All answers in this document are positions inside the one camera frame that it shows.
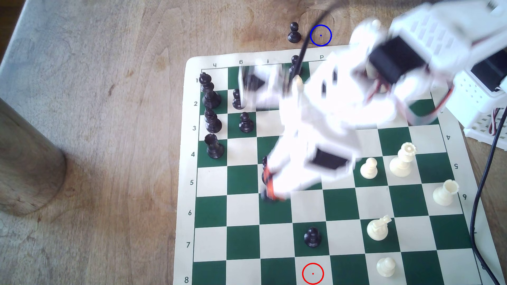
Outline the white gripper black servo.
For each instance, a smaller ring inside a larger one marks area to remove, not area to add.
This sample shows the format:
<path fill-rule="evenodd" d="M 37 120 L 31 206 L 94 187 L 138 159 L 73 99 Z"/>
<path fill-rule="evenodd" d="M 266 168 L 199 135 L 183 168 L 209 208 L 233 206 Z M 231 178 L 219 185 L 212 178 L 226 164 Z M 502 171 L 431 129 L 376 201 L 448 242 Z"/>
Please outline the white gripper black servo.
<path fill-rule="evenodd" d="M 302 191 L 322 178 L 345 177 L 354 169 L 361 146 L 355 131 L 344 135 L 299 131 L 289 144 L 290 160 L 275 176 L 267 158 L 262 159 L 263 199 L 288 199 L 291 192 Z"/>

